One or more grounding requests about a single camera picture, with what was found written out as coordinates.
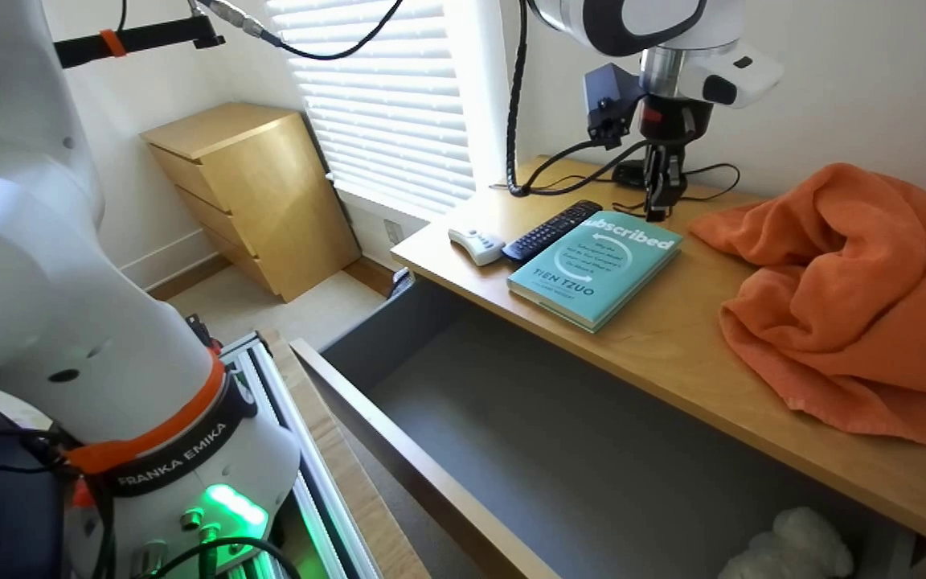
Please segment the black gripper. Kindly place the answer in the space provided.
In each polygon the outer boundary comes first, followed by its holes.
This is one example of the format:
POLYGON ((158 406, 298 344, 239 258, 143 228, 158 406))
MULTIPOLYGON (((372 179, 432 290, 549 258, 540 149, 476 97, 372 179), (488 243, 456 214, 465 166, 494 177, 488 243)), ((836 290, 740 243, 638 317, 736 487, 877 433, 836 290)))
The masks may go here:
POLYGON ((646 140, 646 221, 663 221, 686 196, 686 149, 707 131, 710 103, 646 97, 638 135, 646 140))

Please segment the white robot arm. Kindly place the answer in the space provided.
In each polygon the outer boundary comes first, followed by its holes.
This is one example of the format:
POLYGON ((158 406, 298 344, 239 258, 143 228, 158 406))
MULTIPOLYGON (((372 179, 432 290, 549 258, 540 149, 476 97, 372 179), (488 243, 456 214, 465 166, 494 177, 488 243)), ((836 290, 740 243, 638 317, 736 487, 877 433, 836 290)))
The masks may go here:
POLYGON ((292 579, 269 528, 306 437, 98 247, 82 129, 39 0, 0 0, 0 391, 73 477, 80 579, 292 579))

